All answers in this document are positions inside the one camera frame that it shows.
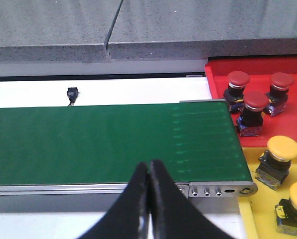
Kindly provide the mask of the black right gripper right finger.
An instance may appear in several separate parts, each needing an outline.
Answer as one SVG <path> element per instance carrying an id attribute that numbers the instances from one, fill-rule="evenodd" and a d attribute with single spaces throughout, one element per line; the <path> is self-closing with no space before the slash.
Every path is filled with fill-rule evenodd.
<path id="1" fill-rule="evenodd" d="M 183 195 L 160 160 L 150 163 L 150 210 L 155 239 L 229 239 Z"/>

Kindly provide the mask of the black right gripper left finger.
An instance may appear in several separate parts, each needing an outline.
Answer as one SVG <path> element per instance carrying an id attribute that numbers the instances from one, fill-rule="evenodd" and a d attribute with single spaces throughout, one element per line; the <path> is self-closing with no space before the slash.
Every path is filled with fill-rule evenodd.
<path id="1" fill-rule="evenodd" d="M 149 233 L 148 168 L 139 163 L 116 202 L 81 239 L 147 239 Z"/>

